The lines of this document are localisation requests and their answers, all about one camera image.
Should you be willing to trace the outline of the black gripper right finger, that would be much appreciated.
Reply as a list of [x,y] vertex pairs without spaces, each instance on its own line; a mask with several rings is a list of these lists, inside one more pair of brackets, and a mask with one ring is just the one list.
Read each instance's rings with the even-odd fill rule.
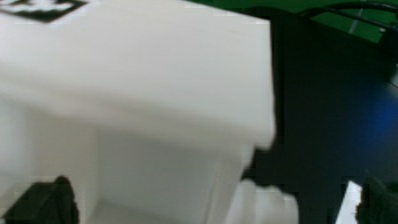
[[398,224],[398,182],[368,178],[357,205],[359,224]]

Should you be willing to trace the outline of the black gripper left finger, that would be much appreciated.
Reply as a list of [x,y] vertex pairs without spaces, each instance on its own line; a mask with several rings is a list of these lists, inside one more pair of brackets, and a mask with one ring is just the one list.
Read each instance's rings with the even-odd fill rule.
[[2,220],[3,224],[80,224],[74,190],[66,176],[30,185]]

